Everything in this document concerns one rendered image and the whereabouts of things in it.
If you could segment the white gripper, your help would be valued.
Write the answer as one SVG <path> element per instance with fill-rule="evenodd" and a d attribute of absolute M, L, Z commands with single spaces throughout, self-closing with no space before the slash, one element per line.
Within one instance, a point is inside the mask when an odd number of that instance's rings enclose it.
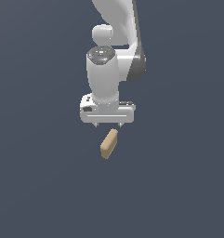
<path fill-rule="evenodd" d="M 119 101 L 107 104 L 96 103 L 92 94 L 86 94 L 80 102 L 80 118 L 84 123 L 95 124 L 99 127 L 102 123 L 117 123 L 121 127 L 124 123 L 134 121 L 136 104 L 132 101 Z"/>

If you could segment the tan rectangular block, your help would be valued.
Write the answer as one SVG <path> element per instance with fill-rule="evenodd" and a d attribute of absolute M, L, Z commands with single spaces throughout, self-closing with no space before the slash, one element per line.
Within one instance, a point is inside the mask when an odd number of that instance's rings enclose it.
<path fill-rule="evenodd" d="M 117 134 L 118 131 L 114 128 L 110 130 L 106 138 L 100 144 L 101 156 L 104 159 L 108 159 L 117 143 Z"/>

